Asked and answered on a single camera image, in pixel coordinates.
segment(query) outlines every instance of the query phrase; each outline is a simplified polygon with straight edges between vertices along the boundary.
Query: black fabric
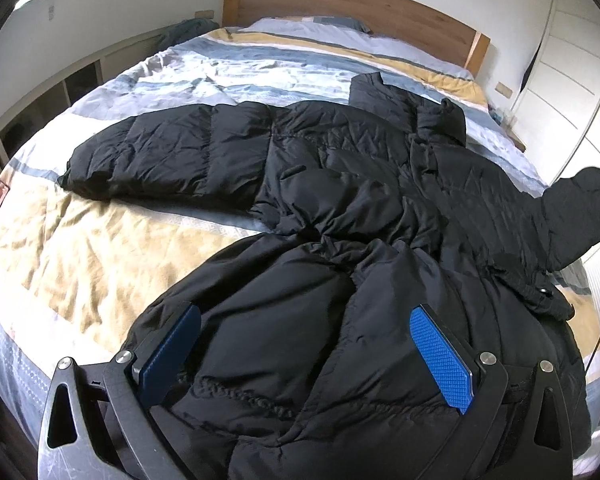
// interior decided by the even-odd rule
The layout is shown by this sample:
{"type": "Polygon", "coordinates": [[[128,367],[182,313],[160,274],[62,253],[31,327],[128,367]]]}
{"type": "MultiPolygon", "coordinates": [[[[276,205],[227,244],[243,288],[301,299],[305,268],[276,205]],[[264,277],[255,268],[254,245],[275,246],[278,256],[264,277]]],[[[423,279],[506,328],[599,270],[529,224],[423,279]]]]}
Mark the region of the black fabric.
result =
{"type": "Polygon", "coordinates": [[[459,418],[409,334],[411,309],[429,303],[516,370],[486,450],[506,452],[526,378],[547,359],[581,454],[573,308],[546,272],[600,240],[600,170],[534,199],[464,147],[450,101],[371,74],[353,79],[350,104],[189,105],[75,150],[65,189],[238,210],[272,231],[216,254],[129,331],[133,349],[182,302],[202,311],[184,379],[156,409],[165,434],[201,480],[415,478],[459,418]]]}

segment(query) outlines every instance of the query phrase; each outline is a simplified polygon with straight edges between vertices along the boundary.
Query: blue gripper pad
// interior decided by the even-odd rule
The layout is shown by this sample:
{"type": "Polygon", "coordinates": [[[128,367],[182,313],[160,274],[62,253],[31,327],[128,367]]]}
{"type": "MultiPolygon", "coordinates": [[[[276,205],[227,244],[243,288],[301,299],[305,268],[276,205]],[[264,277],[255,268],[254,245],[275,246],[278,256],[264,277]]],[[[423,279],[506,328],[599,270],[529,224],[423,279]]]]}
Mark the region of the blue gripper pad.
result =
{"type": "Polygon", "coordinates": [[[471,372],[422,307],[411,312],[409,329],[446,403],[464,414],[474,398],[471,372]]]}

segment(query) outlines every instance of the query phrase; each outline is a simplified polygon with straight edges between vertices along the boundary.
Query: pillow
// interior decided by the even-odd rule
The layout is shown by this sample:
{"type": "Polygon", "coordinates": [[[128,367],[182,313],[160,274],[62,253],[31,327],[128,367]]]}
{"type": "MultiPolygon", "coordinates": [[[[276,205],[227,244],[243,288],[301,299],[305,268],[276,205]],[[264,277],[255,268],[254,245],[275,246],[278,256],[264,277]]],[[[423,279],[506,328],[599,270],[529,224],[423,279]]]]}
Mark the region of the pillow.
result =
{"type": "Polygon", "coordinates": [[[289,20],[291,22],[312,22],[322,23],[323,25],[335,25],[341,28],[351,28],[365,34],[371,33],[371,29],[356,18],[341,18],[339,16],[285,16],[276,18],[276,20],[289,20]]]}

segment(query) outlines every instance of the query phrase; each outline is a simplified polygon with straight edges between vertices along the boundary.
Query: wall outlet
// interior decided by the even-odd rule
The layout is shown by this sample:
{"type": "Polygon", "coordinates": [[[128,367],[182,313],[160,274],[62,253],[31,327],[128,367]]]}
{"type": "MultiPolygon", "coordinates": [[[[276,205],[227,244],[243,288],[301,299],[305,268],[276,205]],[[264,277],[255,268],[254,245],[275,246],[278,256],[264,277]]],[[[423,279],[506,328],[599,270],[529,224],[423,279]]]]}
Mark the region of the wall outlet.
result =
{"type": "Polygon", "coordinates": [[[511,99],[511,96],[513,95],[513,90],[500,82],[496,85],[496,92],[504,95],[507,99],[511,99]]]}
{"type": "Polygon", "coordinates": [[[197,10],[193,17],[212,20],[214,18],[214,12],[212,10],[197,10]]]}

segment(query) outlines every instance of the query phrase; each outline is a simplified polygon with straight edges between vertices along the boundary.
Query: bed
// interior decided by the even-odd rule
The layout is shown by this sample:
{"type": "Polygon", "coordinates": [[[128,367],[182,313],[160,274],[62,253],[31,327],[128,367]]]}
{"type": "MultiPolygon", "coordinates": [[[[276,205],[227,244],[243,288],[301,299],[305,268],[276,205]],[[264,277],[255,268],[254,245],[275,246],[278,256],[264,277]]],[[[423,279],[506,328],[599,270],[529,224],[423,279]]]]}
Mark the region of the bed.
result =
{"type": "MultiPolygon", "coordinates": [[[[126,117],[184,104],[346,104],[353,76],[379,72],[385,83],[460,105],[470,149],[539,196],[545,184],[490,118],[474,81],[489,43],[411,0],[224,0],[222,28],[139,63],[38,132],[0,176],[8,187],[0,204],[0,398],[30,442],[58,359],[111,359],[145,306],[218,250],[264,230],[177,203],[95,203],[67,193],[56,179],[76,146],[126,117]],[[309,16],[349,16],[372,34],[309,16]]],[[[554,282],[576,309],[570,325],[587,363],[600,323],[584,268],[577,262],[554,282]]],[[[600,350],[586,395],[594,430],[600,350]]],[[[575,462],[576,473],[590,470],[600,449],[591,453],[575,462]]]]}

